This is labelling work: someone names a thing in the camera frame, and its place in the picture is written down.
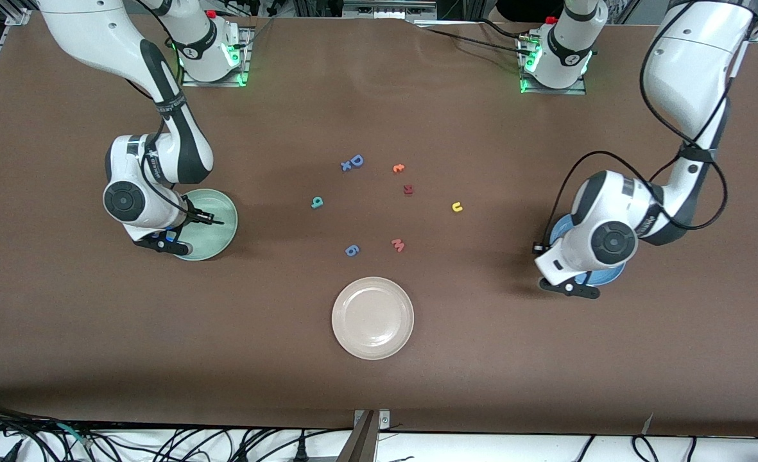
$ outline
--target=white plate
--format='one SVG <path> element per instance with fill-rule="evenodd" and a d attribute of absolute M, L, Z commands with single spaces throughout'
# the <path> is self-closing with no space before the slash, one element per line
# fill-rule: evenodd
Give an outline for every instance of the white plate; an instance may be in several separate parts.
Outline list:
<path fill-rule="evenodd" d="M 372 276 L 344 287 L 332 305 L 332 331 L 347 353 L 385 359 L 413 332 L 413 303 L 398 284 Z"/>

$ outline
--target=green plate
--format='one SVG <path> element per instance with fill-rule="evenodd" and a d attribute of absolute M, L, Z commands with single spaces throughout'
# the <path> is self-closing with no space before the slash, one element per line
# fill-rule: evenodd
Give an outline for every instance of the green plate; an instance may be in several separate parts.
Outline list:
<path fill-rule="evenodd" d="M 186 193 L 197 209 L 214 214 L 214 219 L 224 225 L 188 223 L 182 228 L 179 240 L 193 246 L 189 255 L 177 255 L 182 260 L 200 261 L 216 257 L 227 248 L 236 234 L 239 216 L 230 197 L 215 189 L 196 189 Z"/>

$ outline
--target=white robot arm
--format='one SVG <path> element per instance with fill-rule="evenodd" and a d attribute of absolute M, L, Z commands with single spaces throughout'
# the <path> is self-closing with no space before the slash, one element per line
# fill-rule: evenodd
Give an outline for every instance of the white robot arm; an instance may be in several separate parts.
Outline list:
<path fill-rule="evenodd" d="M 565 0 L 555 24 L 543 24 L 535 56 L 525 71 L 545 87 L 563 89 L 584 73 L 592 56 L 592 45 L 607 23 L 604 0 Z"/>
<path fill-rule="evenodd" d="M 218 81 L 239 65 L 239 26 L 202 11 L 199 0 L 141 0 L 170 31 L 179 59 L 196 81 Z"/>
<path fill-rule="evenodd" d="M 186 223 L 218 222 L 162 185 L 202 182 L 214 155 L 164 56 L 135 29 L 121 0 L 39 0 L 39 8 L 68 55 L 134 82 L 155 102 L 168 132 L 124 135 L 112 143 L 103 203 L 136 245 L 187 255 L 191 246 L 166 239 L 166 232 Z"/>
<path fill-rule="evenodd" d="M 728 75 L 740 64 L 753 18 L 751 9 L 735 3 L 670 3 L 642 78 L 650 100 L 675 118 L 690 142 L 678 151 L 664 186 L 610 171 L 590 176 L 573 201 L 573 228 L 535 259 L 545 278 L 543 289 L 594 298 L 590 295 L 597 291 L 577 293 L 581 286 L 575 276 L 622 265 L 633 257 L 639 240 L 663 245 L 684 236 L 715 163 L 728 113 Z"/>

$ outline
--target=blue plate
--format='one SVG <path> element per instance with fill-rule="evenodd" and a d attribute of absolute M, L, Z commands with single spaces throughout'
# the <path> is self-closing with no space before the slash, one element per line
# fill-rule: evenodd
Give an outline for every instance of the blue plate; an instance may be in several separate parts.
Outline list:
<path fill-rule="evenodd" d="M 555 226 L 553 226 L 553 230 L 549 233 L 549 242 L 554 243 L 556 239 L 564 236 L 564 233 L 567 233 L 570 229 L 573 229 L 573 217 L 566 214 L 555 223 Z M 625 265 L 626 263 L 622 263 L 614 268 L 593 271 L 592 275 L 590 275 L 590 280 L 587 281 L 587 285 L 604 286 L 604 284 L 613 282 L 619 277 L 619 275 L 621 275 Z M 582 284 L 585 278 L 587 278 L 587 273 L 582 273 L 581 275 L 576 276 L 575 281 L 576 283 Z"/>

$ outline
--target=brown table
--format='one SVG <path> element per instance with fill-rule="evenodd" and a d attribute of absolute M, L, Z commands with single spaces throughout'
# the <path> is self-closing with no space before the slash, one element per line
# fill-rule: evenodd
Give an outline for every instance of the brown table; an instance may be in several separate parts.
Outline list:
<path fill-rule="evenodd" d="M 655 413 L 651 432 L 758 435 L 758 46 L 731 92 L 722 219 L 643 245 L 595 302 L 535 287 L 531 243 L 580 155 L 649 175 L 675 154 L 638 94 L 653 30 L 607 27 L 587 96 L 558 97 L 520 94 L 505 52 L 402 21 L 274 21 L 247 88 L 185 90 L 216 156 L 202 186 L 241 214 L 231 246 L 193 263 L 135 248 L 101 205 L 105 150 L 152 132 L 153 106 L 35 15 L 0 56 L 0 406 L 318 427 L 387 407 L 399 429 L 489 432 L 635 433 Z M 582 166 L 564 208 L 603 167 Z M 408 345 L 378 362 L 330 327 L 368 275 L 416 309 Z"/>

